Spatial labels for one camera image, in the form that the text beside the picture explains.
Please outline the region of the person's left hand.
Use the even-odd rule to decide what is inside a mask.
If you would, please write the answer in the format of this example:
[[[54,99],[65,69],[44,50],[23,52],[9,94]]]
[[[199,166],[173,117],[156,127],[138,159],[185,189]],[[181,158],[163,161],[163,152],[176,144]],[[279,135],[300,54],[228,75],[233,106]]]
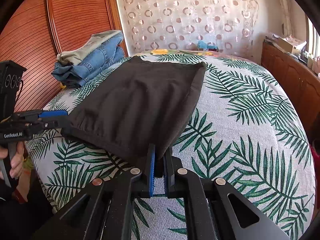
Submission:
[[[3,148],[1,146],[1,159],[6,158],[8,155],[8,149]],[[22,174],[23,170],[23,160],[24,160],[24,143],[18,142],[16,145],[16,152],[11,160],[11,170],[10,170],[10,176],[11,178],[19,178]],[[3,172],[1,171],[1,179],[4,180]]]

